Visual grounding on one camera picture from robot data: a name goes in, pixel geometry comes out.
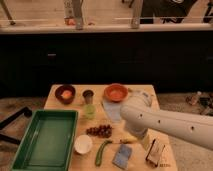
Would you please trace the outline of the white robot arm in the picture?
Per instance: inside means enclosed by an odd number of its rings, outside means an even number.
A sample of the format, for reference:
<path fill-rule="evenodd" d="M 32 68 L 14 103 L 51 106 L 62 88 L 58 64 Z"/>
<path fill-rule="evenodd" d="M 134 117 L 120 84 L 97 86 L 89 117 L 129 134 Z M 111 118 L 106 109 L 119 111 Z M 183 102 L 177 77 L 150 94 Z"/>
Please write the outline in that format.
<path fill-rule="evenodd" d="M 137 96 L 121 105 L 120 115 L 126 129 L 137 138 L 150 128 L 213 150 L 213 117 L 153 109 Z"/>

